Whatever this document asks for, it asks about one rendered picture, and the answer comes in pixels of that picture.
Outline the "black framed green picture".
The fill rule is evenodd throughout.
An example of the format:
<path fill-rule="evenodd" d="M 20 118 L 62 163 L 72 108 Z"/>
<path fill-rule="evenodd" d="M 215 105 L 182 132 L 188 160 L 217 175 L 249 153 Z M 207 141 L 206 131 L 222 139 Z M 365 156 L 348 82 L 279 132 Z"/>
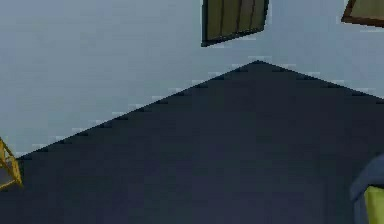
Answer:
<path fill-rule="evenodd" d="M 264 30 L 269 0 L 202 0 L 201 46 Z"/>

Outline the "brown framed green picture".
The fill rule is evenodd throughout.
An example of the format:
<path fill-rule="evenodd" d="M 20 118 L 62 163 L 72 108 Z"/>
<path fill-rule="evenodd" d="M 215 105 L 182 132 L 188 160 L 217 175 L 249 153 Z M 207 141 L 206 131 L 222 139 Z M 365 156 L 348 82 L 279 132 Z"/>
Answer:
<path fill-rule="evenodd" d="M 384 0 L 348 0 L 341 21 L 384 28 Z"/>

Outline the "yellow green cushion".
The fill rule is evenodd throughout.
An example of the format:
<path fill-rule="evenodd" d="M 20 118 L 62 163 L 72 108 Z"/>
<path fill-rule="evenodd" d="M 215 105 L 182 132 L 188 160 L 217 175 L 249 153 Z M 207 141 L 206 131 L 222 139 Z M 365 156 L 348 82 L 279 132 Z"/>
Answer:
<path fill-rule="evenodd" d="M 369 224 L 384 224 L 384 189 L 369 186 L 364 199 Z"/>

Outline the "yellow wooden frame furniture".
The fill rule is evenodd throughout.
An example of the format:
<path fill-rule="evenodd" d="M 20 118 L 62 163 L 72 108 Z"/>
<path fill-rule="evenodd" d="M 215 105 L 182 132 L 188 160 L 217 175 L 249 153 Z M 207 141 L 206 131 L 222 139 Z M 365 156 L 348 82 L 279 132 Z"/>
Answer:
<path fill-rule="evenodd" d="M 0 137 L 0 191 L 11 185 L 23 186 L 19 163 Z"/>

